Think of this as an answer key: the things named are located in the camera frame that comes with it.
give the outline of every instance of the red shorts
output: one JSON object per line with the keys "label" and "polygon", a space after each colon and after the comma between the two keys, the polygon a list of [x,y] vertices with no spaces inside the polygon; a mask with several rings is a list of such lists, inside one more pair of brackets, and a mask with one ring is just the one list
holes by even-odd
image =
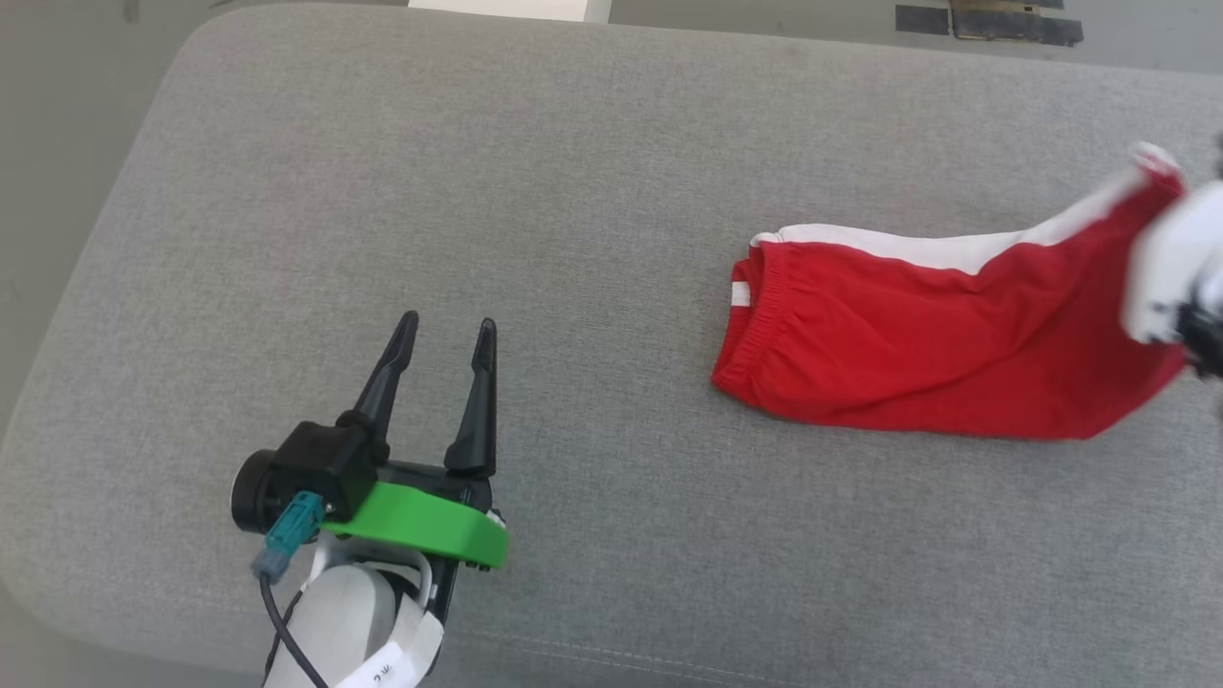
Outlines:
{"label": "red shorts", "polygon": [[1026,231],[756,236],[734,268],[713,382],[821,425],[1097,435],[1184,367],[1180,347],[1134,341],[1120,323],[1130,246],[1184,192],[1167,154],[1141,147],[1123,174]]}

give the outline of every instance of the white tag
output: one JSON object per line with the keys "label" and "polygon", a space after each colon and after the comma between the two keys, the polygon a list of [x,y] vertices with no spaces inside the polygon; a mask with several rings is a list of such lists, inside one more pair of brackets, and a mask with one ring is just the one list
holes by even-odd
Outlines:
{"label": "white tag", "polygon": [[335,688],[385,688],[386,686],[395,686],[395,683],[390,683],[389,681],[391,675],[395,673],[395,665],[401,659],[404,659],[404,649],[399,646],[399,643],[391,640],[371,655],[364,664],[357,667],[357,671],[350,673]]}

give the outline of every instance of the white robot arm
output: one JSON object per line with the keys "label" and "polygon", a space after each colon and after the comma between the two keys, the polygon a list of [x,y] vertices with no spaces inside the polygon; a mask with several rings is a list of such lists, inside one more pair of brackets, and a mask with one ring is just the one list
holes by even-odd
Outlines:
{"label": "white robot arm", "polygon": [[1183,342],[1199,375],[1223,378],[1223,181],[1169,209],[1134,243],[1121,324]]}

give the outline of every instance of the gray fabric surface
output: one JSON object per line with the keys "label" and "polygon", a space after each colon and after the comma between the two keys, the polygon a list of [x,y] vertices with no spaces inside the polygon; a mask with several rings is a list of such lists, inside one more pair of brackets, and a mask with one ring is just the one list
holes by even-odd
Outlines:
{"label": "gray fabric surface", "polygon": [[1214,77],[226,15],[166,78],[31,374],[0,576],[76,638],[256,671],[235,470],[351,404],[405,308],[390,444],[440,462],[487,314],[512,552],[464,572],[434,686],[1217,686],[1208,387],[1021,444],[781,423],[708,375],[753,233],[1026,227],[1136,139],[1201,180],[1221,111]]}

